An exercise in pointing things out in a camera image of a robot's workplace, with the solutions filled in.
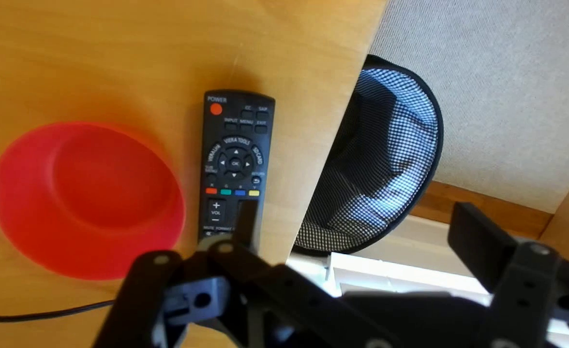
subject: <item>white surface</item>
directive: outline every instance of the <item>white surface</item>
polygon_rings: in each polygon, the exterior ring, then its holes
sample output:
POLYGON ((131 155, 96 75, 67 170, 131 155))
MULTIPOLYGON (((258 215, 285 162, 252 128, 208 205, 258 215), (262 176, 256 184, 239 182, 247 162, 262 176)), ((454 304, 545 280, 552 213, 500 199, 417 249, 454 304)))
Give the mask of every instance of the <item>white surface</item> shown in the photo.
POLYGON ((485 305, 491 304, 489 292, 473 276, 343 253, 332 255, 332 269, 341 288, 384 292, 450 292, 454 296, 471 298, 485 305))
POLYGON ((569 2, 392 0, 372 52, 440 99, 438 182, 558 209, 569 191, 569 2))
POLYGON ((471 271, 448 246, 448 224, 417 217, 407 217, 384 240, 361 249, 357 255, 471 276, 471 271))
POLYGON ((341 296, 341 286, 336 282, 328 257, 293 253, 287 259, 287 265, 305 275, 316 286, 324 288, 328 294, 341 296))

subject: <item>remote control button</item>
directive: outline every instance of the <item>remote control button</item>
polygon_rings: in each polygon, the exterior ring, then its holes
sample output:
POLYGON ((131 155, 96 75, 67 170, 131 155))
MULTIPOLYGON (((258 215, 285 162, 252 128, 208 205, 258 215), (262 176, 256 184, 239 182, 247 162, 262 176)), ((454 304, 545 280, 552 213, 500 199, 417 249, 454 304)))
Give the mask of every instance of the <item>remote control button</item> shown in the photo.
POLYGON ((239 172, 239 170, 229 170, 225 176, 227 176, 229 180, 239 180, 239 178, 243 178, 243 172, 239 172))
POLYGON ((229 160, 229 168, 243 168, 243 160, 241 160, 239 157, 233 157, 233 159, 229 160))
POLYGON ((216 155, 223 149, 223 145, 214 145, 210 155, 208 155, 208 162, 214 162, 216 155))
POLYGON ((254 124, 254 112, 245 110, 241 116, 241 124, 254 124))
POLYGON ((252 147, 252 153, 254 153, 254 159, 258 160, 258 166, 262 166, 264 164, 264 155, 262 155, 260 147, 252 147))
POLYGON ((221 199, 210 199, 208 207, 210 207, 210 211, 223 211, 223 201, 221 199))
POLYGON ((258 124, 268 124, 268 110, 258 110, 258 124))
POLYGON ((252 168, 252 157, 245 157, 245 168, 252 168))
POLYGON ((206 174, 220 174, 220 170, 212 164, 206 164, 206 174))
POLYGON ((247 145, 247 147, 252 145, 251 139, 247 139, 247 137, 239 137, 239 143, 243 143, 243 145, 247 145))
POLYGON ((220 102, 210 104, 210 112, 214 116, 221 116, 223 114, 223 104, 220 104, 220 102))
POLYGON ((223 155, 220 155, 220 166, 227 166, 227 155, 223 153, 223 155))

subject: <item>red bowl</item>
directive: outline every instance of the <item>red bowl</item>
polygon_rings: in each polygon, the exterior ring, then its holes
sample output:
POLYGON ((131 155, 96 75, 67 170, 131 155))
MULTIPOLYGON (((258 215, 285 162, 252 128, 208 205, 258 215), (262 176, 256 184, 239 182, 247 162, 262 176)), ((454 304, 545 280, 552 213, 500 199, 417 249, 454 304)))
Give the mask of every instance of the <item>red bowl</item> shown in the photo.
POLYGON ((185 199, 144 141, 94 124, 57 124, 0 157, 0 226, 36 263, 111 280, 150 249, 177 244, 185 199))

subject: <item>wooden table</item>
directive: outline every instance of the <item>wooden table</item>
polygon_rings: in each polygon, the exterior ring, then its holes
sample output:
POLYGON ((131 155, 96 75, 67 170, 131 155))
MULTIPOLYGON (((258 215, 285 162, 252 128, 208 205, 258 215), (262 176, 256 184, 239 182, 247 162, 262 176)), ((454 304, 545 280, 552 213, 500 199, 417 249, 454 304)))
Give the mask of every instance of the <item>wooden table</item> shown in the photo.
MULTIPOLYGON (((86 120, 161 143, 187 195, 181 253, 196 249, 202 97, 278 99, 260 253, 285 261, 384 0, 0 0, 0 155, 53 122, 86 120)), ((0 313, 115 298, 119 282, 53 275, 0 234, 0 313)), ((107 311, 0 325, 0 346, 90 346, 107 311)), ((192 342, 210 342, 194 333, 192 342)))

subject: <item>black plastic part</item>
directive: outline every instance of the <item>black plastic part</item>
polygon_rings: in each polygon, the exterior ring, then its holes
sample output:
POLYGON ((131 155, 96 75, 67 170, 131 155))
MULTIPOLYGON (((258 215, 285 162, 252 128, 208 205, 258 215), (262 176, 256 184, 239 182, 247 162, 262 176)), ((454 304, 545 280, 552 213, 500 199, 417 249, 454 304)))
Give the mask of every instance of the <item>black plastic part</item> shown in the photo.
POLYGON ((469 203, 456 205, 448 242, 489 292, 500 284, 518 247, 512 236, 469 203))
POLYGON ((450 294, 353 292, 343 300, 390 327, 403 346, 471 348, 485 317, 485 305, 450 294))
POLYGON ((541 244, 521 244, 502 273, 487 311, 479 344, 502 336, 518 346, 543 346, 554 309, 556 275, 562 259, 541 244))
POLYGON ((200 240, 231 234, 243 201, 264 207, 276 101, 249 91, 208 91, 204 101, 204 153, 200 240))
POLYGON ((96 348, 175 346, 163 323, 165 292, 181 271, 175 251, 152 251, 134 261, 129 278, 98 336, 96 348))
POLYGON ((369 319, 347 302, 332 298, 287 265, 270 267, 243 246, 221 253, 220 246, 223 244, 210 249, 221 267, 220 271, 227 275, 233 288, 252 294, 247 304, 249 346, 314 342, 316 346, 349 348, 367 346, 369 338, 401 346, 384 325, 369 319))

